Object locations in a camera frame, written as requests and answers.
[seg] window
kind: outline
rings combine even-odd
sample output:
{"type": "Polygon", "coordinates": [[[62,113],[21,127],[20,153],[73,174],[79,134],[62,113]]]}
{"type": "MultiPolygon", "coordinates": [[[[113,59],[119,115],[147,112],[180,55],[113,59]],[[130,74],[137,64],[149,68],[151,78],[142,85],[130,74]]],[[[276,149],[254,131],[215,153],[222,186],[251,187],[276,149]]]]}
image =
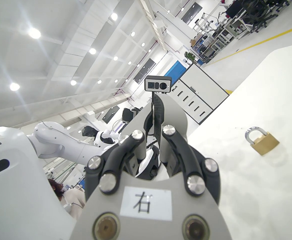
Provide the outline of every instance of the window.
{"type": "Polygon", "coordinates": [[[200,12],[200,10],[202,10],[202,7],[198,3],[195,2],[181,19],[186,24],[189,24],[190,21],[200,12]]]}
{"type": "Polygon", "coordinates": [[[151,71],[152,67],[155,64],[156,63],[152,59],[147,60],[145,65],[139,70],[139,72],[135,76],[134,81],[138,84],[141,84],[143,82],[143,79],[147,76],[147,74],[151,71]]]}
{"type": "Polygon", "coordinates": [[[114,107],[112,107],[112,108],[110,108],[109,110],[108,110],[108,112],[104,115],[104,117],[103,117],[103,121],[105,122],[105,123],[109,123],[109,121],[114,117],[114,115],[117,113],[117,111],[119,110],[120,108],[116,105],[116,106],[114,106],[114,107]]]}

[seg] metal screw head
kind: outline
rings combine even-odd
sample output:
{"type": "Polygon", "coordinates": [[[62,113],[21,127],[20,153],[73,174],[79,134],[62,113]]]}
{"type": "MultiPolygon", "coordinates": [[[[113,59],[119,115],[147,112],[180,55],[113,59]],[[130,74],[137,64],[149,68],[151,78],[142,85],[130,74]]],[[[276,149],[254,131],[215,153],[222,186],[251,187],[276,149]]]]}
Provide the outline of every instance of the metal screw head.
{"type": "Polygon", "coordinates": [[[117,239],[120,231],[120,221],[112,213],[105,213],[95,221],[93,233],[97,240],[117,239]]]}
{"type": "Polygon", "coordinates": [[[218,164],[211,158],[205,159],[205,167],[210,172],[216,172],[218,170],[218,164]]]}
{"type": "Polygon", "coordinates": [[[165,135],[171,136],[171,135],[176,133],[176,129],[172,125],[168,124],[168,125],[163,127],[163,132],[165,135]]]}
{"type": "Polygon", "coordinates": [[[118,137],[118,144],[121,145],[123,144],[123,142],[128,138],[128,135],[123,135],[122,133],[119,134],[118,137]]]}
{"type": "Polygon", "coordinates": [[[203,218],[190,215],[183,222],[183,236],[186,240],[208,240],[209,227],[203,218]]]}
{"type": "Polygon", "coordinates": [[[96,155],[88,161],[88,167],[90,169],[97,169],[100,166],[101,161],[102,161],[101,157],[96,155]]]}
{"type": "Polygon", "coordinates": [[[102,192],[112,191],[116,186],[116,177],[112,173],[104,174],[99,181],[99,189],[102,192]]]}
{"type": "Polygon", "coordinates": [[[132,133],[131,133],[131,136],[133,139],[135,140],[141,140],[144,136],[143,132],[140,131],[140,130],[134,130],[132,133]]]}
{"type": "Polygon", "coordinates": [[[187,179],[187,187],[192,193],[201,195],[205,191],[205,181],[200,176],[192,175],[187,179]]]}

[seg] hair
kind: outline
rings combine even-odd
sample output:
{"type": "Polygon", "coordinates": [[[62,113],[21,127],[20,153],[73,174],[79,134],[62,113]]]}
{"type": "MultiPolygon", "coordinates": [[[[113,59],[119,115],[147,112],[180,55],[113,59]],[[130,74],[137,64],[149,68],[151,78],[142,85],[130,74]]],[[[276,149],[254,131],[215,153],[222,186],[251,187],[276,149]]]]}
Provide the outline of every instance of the hair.
{"type": "Polygon", "coordinates": [[[82,130],[82,136],[96,137],[99,131],[87,125],[82,130]]]}
{"type": "Polygon", "coordinates": [[[62,190],[63,185],[57,183],[56,181],[54,181],[54,180],[52,180],[50,178],[48,179],[48,182],[49,182],[49,184],[50,184],[51,187],[53,187],[53,186],[55,187],[54,192],[55,192],[56,196],[58,198],[60,198],[63,195],[63,193],[64,193],[63,190],[62,190]]]}

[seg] chinese character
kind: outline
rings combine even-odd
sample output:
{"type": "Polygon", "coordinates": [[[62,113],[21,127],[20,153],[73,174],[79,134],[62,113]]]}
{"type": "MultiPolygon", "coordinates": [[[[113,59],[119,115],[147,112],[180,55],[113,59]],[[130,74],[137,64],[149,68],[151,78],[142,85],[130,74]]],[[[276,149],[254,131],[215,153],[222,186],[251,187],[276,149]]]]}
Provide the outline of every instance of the chinese character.
{"type": "Polygon", "coordinates": [[[138,212],[145,212],[145,213],[148,213],[149,214],[149,205],[151,204],[149,202],[149,198],[152,198],[153,195],[145,195],[145,192],[143,192],[142,195],[138,195],[138,194],[135,194],[136,197],[140,197],[140,200],[138,203],[136,203],[136,205],[134,206],[134,209],[137,207],[137,205],[139,205],[138,207],[138,212]],[[141,209],[141,205],[142,204],[146,204],[147,205],[147,209],[141,209]]]}

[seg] white cabinet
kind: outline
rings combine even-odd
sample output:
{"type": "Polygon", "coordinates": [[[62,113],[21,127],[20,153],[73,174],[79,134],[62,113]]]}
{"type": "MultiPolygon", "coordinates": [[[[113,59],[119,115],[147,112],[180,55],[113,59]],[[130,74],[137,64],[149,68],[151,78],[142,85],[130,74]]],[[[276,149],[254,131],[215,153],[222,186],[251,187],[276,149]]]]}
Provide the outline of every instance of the white cabinet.
{"type": "Polygon", "coordinates": [[[199,124],[228,97],[228,93],[196,65],[187,69],[168,95],[199,124]]]}
{"type": "Polygon", "coordinates": [[[191,65],[180,80],[212,109],[215,109],[228,97],[228,93],[196,65],[191,65]]]}

